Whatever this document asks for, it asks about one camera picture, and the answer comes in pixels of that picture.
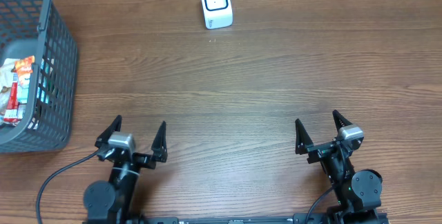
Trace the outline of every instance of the wooden table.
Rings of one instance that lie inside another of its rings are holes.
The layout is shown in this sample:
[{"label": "wooden table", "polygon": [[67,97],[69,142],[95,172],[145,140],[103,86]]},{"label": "wooden table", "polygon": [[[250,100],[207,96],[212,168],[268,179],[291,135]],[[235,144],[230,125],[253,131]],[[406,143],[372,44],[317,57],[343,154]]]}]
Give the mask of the wooden table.
[{"label": "wooden table", "polygon": [[[364,129],[352,162],[383,175],[391,223],[442,222],[442,0],[232,0],[234,24],[212,31],[200,0],[54,2],[80,49],[73,134],[59,152],[1,156],[0,223],[36,223],[42,182],[117,114],[141,152],[168,123],[169,159],[134,200],[147,216],[306,212],[329,183],[295,154],[294,122],[330,141],[334,109]],[[84,220],[84,190],[111,166],[56,177],[44,223]]]}]

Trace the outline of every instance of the red snack package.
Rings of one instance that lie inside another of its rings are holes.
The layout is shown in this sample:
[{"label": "red snack package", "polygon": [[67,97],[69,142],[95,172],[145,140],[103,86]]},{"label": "red snack package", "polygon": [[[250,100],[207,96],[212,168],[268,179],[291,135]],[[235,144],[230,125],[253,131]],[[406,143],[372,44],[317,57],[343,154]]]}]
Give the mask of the red snack package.
[{"label": "red snack package", "polygon": [[19,101],[17,100],[17,87],[19,78],[17,74],[14,74],[14,80],[12,81],[11,95],[9,96],[8,106],[6,107],[4,122],[15,123],[20,121],[18,118]]},{"label": "red snack package", "polygon": [[32,64],[35,62],[34,56],[29,56],[15,62],[15,70],[19,76],[20,85],[28,88],[30,81],[30,74],[32,73]]}]

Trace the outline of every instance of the snack wrapper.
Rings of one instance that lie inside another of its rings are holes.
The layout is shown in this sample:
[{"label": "snack wrapper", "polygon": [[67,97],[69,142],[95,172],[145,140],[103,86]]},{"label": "snack wrapper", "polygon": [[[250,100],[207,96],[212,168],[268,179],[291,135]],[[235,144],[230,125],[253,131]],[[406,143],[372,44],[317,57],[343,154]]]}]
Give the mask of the snack wrapper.
[{"label": "snack wrapper", "polygon": [[15,123],[20,121],[18,118],[19,101],[17,100],[17,87],[18,76],[17,74],[14,74],[14,81],[12,83],[8,106],[6,107],[5,116],[3,117],[3,121],[7,123]]},{"label": "snack wrapper", "polygon": [[32,74],[32,64],[35,62],[34,56],[29,56],[15,62],[15,70],[19,76],[20,86],[28,88],[30,83],[30,75]]},{"label": "snack wrapper", "polygon": [[18,59],[8,58],[0,68],[0,90],[3,88],[10,88],[12,86],[16,61],[18,61]]}]

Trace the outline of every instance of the white device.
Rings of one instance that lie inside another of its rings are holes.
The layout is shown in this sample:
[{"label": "white device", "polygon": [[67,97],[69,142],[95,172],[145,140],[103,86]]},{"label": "white device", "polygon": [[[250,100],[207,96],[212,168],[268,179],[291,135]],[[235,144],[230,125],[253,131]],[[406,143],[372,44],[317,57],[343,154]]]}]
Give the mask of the white device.
[{"label": "white device", "polygon": [[233,13],[230,0],[201,0],[201,3],[208,29],[232,25]]}]

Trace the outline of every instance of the gray plastic basket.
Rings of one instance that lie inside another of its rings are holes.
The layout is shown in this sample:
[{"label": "gray plastic basket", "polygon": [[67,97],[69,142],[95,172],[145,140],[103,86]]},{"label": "gray plastic basket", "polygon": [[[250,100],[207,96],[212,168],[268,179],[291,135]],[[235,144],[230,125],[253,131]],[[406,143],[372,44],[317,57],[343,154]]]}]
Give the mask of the gray plastic basket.
[{"label": "gray plastic basket", "polygon": [[0,66],[34,55],[26,113],[0,126],[0,152],[47,151],[68,143],[77,44],[52,0],[0,0]]}]

